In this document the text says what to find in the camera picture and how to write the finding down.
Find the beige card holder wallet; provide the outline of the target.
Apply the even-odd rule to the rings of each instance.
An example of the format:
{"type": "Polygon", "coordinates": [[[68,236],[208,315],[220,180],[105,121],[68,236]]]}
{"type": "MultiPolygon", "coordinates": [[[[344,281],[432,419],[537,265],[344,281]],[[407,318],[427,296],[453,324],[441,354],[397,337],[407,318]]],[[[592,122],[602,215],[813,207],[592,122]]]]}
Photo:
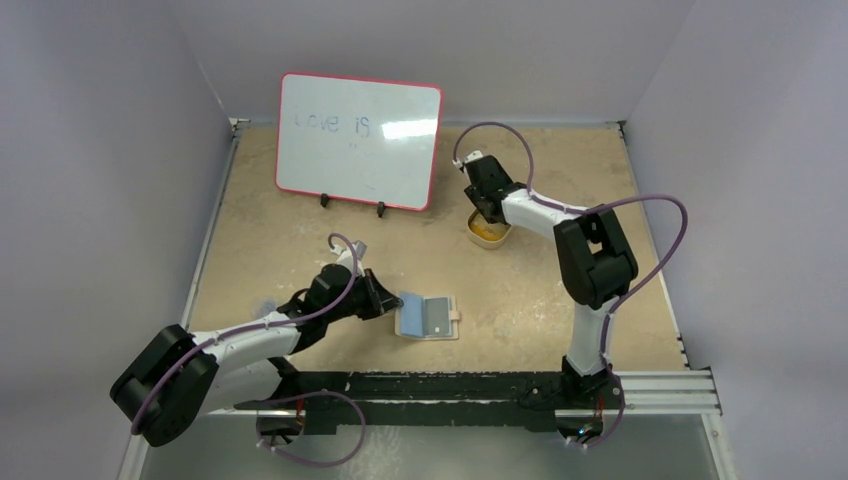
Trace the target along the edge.
{"type": "Polygon", "coordinates": [[[420,341],[457,340],[461,313],[454,296],[399,294],[402,305],[395,310],[395,334],[420,341]]]}

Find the grey credit card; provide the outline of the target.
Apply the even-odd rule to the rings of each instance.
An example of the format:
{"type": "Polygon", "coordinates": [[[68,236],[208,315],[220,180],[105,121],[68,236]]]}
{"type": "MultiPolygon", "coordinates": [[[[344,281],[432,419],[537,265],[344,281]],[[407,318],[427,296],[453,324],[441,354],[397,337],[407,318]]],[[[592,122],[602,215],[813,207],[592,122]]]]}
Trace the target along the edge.
{"type": "Polygon", "coordinates": [[[426,338],[448,338],[453,334],[449,297],[429,297],[424,300],[423,333],[426,338]]]}

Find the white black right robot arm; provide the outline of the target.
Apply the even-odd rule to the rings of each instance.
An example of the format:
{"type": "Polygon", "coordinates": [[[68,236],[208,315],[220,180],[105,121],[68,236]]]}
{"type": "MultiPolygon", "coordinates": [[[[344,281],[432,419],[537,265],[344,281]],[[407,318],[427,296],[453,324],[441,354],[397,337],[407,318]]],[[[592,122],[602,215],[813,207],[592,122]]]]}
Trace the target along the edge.
{"type": "Polygon", "coordinates": [[[563,286],[575,303],[561,392],[573,406],[588,405],[607,377],[611,308],[638,275],[616,214],[589,213],[541,196],[514,181],[495,157],[479,151],[453,164],[466,175],[465,194],[486,222],[524,228],[555,244],[563,286]]]}

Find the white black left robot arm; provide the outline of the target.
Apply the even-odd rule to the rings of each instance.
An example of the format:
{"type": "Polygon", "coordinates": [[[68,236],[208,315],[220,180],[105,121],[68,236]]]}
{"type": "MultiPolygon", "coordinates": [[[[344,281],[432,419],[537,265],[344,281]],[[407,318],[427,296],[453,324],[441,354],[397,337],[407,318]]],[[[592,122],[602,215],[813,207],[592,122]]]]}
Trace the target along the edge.
{"type": "Polygon", "coordinates": [[[185,432],[198,415],[253,400],[284,409],[297,399],[298,382],[282,372],[285,356],[301,352],[348,317],[370,320],[404,304],[365,268],[324,266],[311,284],[251,322],[190,333],[178,324],[161,329],[113,383],[110,399],[131,432],[160,447],[185,432]]]}

